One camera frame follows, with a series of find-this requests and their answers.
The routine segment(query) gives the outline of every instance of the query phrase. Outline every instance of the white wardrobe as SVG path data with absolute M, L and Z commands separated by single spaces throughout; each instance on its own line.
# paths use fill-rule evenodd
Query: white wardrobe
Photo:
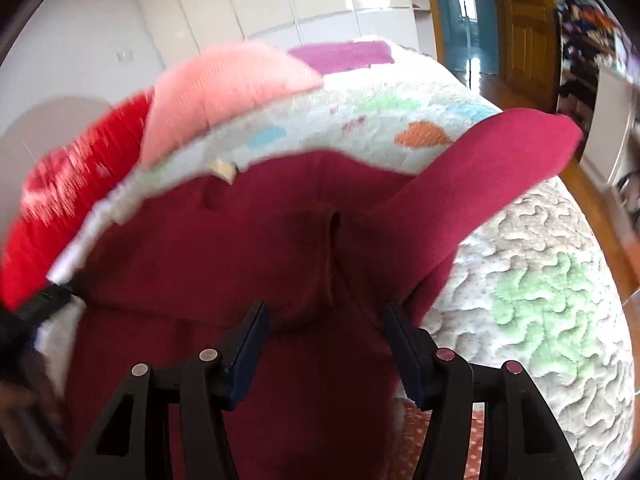
M 223 42 L 282 49 L 377 34 L 418 50 L 412 0 L 138 0 L 169 66 Z

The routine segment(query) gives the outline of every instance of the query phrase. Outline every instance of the maroon fabric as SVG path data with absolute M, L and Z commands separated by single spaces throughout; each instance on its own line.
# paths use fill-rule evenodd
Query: maroon fabric
M 304 61 L 322 75 L 394 63 L 391 47 L 384 41 L 309 44 L 292 48 L 289 55 Z
M 374 478 L 396 387 L 380 308 L 404 301 L 421 319 L 457 245 L 561 171 L 579 137 L 569 118 L 512 110 L 416 177 L 314 152 L 148 200 L 86 265 L 66 387 L 74 447 L 132 365 L 191 358 L 261 299 L 271 335 L 248 398 L 225 414 L 240 478 Z

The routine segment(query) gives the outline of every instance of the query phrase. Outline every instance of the fleece blanket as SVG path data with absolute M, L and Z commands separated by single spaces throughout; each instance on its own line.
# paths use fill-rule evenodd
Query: fleece blanket
M 392 45 L 393 65 L 325 76 L 322 89 L 212 129 L 151 171 L 136 170 L 87 217 L 50 272 L 68 278 L 97 237 L 147 196 L 256 160 L 333 148 L 415 174 L 473 124 L 499 112 L 427 57 Z M 81 306 L 39 340 L 60 390 Z M 564 430 L 585 478 L 614 478 L 632 437 L 633 359 L 604 256 L 558 178 L 534 186 L 458 247 L 447 284 L 422 320 L 441 346 L 470 362 L 521 361 Z

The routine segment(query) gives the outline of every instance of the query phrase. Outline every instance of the purple fabric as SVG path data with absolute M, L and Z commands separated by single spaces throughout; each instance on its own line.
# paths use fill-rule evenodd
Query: purple fabric
M 384 41 L 316 43 L 297 46 L 289 53 L 322 75 L 394 62 L 391 48 Z

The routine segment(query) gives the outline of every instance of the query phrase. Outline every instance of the wooden door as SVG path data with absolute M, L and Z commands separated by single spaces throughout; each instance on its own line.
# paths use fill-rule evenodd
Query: wooden door
M 496 0 L 500 75 L 542 109 L 556 110 L 559 37 L 554 0 Z

